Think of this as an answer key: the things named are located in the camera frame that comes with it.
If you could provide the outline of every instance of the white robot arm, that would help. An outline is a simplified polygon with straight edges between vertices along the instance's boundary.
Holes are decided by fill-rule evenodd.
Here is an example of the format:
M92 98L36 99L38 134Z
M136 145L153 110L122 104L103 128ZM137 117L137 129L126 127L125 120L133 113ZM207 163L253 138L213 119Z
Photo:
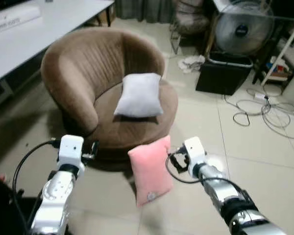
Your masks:
M186 157L188 166L184 170L178 165L175 154ZM286 235L258 211L245 190L227 180L216 167L205 163L206 153L198 137L184 141L183 146L171 154L170 160L179 173L187 169L193 178L199 179L232 235Z
M42 190L42 203L32 221L30 234L64 235L68 224L68 203L77 179L84 175L82 159L93 155L82 154L84 139L65 135L58 154L58 171Z

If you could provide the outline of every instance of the crumpled paper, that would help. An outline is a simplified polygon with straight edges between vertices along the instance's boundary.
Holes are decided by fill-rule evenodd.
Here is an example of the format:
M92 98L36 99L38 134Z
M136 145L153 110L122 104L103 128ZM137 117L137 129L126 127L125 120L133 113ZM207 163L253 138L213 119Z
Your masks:
M205 57L202 55L189 56L181 59L177 62L183 73L191 73L194 71L199 71L200 66L205 62Z

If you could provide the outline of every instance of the white pillow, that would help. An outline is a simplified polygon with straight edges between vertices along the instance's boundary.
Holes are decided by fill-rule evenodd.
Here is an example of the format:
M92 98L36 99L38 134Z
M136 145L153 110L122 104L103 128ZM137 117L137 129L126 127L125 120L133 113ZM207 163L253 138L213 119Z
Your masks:
M146 118L163 114L159 101L160 78L156 73L133 73L125 76L122 96L114 115Z

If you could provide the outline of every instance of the black cable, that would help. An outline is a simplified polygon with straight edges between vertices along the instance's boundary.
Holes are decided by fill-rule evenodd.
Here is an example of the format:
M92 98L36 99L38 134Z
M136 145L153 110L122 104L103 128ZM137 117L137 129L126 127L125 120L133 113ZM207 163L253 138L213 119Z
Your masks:
M230 183L231 185L233 185L233 187L238 191L238 192L242 192L243 190L234 182L228 180L228 179L225 179L225 178L220 178L220 177L211 177L211 178L204 178L204 179L201 179L201 180L194 180L194 181L186 181L186 180L182 180L180 178L178 178L177 176L175 176L173 174L173 172L169 169L169 159L171 157L172 154L169 154L167 159L166 159L166 162L165 162L165 165L166 165L166 169L168 171L168 173L174 178L176 179L177 181L179 182L182 182L182 183L185 183L185 184L196 184L196 183L204 183L205 181L208 181L208 180L223 180L225 182L228 182Z
M231 106L234 106L236 107L237 109L240 110L240 112L236 113L233 115L233 121L240 125L240 126L244 126L244 127L248 127L250 126L250 120L249 120L249 116L253 116L253 117L256 117L256 116L262 116L263 120L264 120L264 123L266 124L266 126L274 131L275 133L283 136L283 137L287 137L289 139L293 139L294 140L294 137L291 137L291 136L288 136L288 135L284 135L276 130L274 130L273 127L276 127L276 128L280 128L280 129L283 129L285 130L285 128L287 126L289 126L289 124L291 123L291 115L294 116L294 105L293 104L290 104L290 103L285 103L285 102L281 102L281 103L276 103L276 104L270 104L269 102L269 95L266 91L266 89L263 87L263 90L264 90L264 93L262 92L259 92L258 90L255 90L255 89L252 89L252 88L248 88L246 89L246 92L251 95L251 96L255 96L256 93L260 93L260 94L263 94L263 95L266 95L267 97L266 98L266 103L263 104L262 102L258 102L258 101L254 101L254 100L248 100L248 99L242 99L242 100L239 100L236 104L233 104L231 102L229 102L227 99L226 99L226 96L224 95L224 100L227 104L230 104ZM279 95L270 95L270 97L278 97L282 94L282 91ZM242 107L239 106L239 103L240 102L252 102L252 103L257 103L257 104L261 104L262 107L261 107L261 111L258 112L258 113L250 113L250 112L247 112L246 110L244 110ZM283 112L286 117L288 118L288 121L285 123L285 124L275 124L273 123L272 121L270 121L267 117L267 114L272 110L272 109L276 109L276 110L279 110L281 112ZM246 119L247 119L247 124L245 123L241 123L239 121L237 121L236 117L238 115L245 115L246 116Z
M29 214L29 217L28 217L28 220L27 220L28 229L30 229L31 223L32 223L32 221L34 219L35 211L36 211L37 205L38 205L38 203L40 201L40 197L41 197L42 193L43 193L43 190L40 190L40 192L39 192L39 194L38 194L38 196L37 196L37 198L35 200L33 209L31 210L31 212Z
M12 182L12 193L13 193L13 202L15 204L15 207L19 213L19 216L21 218L21 221L22 221L22 226L23 226L23 229L24 229L24 233L26 235L28 235L28 228L27 228L27 222L26 222L26 219L25 219L25 216L21 210L21 207L19 205L19 202L18 202L18 198L17 198L17 192L16 192L16 184L17 184L17 179L18 179L18 175L19 175L19 172L20 172L20 169L22 167L22 165L24 164L25 160L35 151L37 150L38 148L46 145L46 144L54 144L54 141L46 141L46 142L43 142L39 145L37 145L36 147L34 147L33 149L31 149L28 153L26 153L26 155L22 158L22 160L20 161L20 163L18 164L18 166L16 167L16 170L14 172L14 176L13 176L13 182Z

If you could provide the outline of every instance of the round armchair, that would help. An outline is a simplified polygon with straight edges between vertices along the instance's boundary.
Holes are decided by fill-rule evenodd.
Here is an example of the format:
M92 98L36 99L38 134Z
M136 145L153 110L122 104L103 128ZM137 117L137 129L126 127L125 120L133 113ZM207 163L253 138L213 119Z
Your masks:
M41 72L47 90L62 111L67 132L83 136L87 146L99 141L98 158L123 160L129 149L169 133L178 98L173 87L161 79L162 115L114 116L122 79L131 73L163 75L164 68L162 53L144 39L110 28L88 28L52 44L43 58Z

